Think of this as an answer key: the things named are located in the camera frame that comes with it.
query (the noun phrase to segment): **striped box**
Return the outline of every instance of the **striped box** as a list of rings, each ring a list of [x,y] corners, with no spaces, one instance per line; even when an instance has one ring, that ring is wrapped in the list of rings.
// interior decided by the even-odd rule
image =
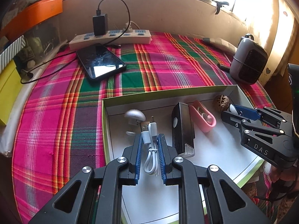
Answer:
[[[0,54],[0,73],[4,70],[7,64],[20,52],[26,45],[24,35],[15,40],[6,50]]]

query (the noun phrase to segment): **plaid cloth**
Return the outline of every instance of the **plaid cloth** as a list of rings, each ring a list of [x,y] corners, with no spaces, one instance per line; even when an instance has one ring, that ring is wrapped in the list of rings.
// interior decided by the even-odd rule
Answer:
[[[125,72],[91,84],[76,60],[33,88],[13,152],[13,185],[23,223],[28,223],[83,166],[105,165],[102,98],[236,84],[217,67],[218,63],[229,65],[223,53],[199,39],[152,33],[150,45],[127,44],[111,51],[127,64]],[[53,60],[44,75],[75,56]],[[259,83],[240,87],[255,107],[273,106]]]

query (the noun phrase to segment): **smartphone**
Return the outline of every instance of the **smartphone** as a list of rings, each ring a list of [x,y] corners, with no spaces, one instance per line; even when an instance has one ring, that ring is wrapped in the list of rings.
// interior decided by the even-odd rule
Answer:
[[[77,57],[91,80],[102,80],[127,68],[120,58],[101,44],[77,50]]]

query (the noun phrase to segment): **gray portable speaker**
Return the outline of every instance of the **gray portable speaker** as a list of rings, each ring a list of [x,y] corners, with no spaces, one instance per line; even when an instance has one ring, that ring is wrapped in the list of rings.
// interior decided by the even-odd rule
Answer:
[[[254,84],[259,79],[268,61],[267,52],[254,40],[240,41],[229,73],[233,79],[246,84]]]

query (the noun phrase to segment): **wall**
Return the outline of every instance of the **wall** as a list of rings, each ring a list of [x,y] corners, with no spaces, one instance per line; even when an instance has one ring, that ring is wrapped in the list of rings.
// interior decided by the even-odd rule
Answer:
[[[93,31],[92,17],[101,0],[64,0],[59,15],[61,39]],[[199,0],[124,0],[131,20],[140,28],[187,36],[220,37],[237,46],[249,28],[224,11]],[[109,30],[122,29],[128,22],[126,7],[119,0],[105,0],[101,10],[108,13]]]

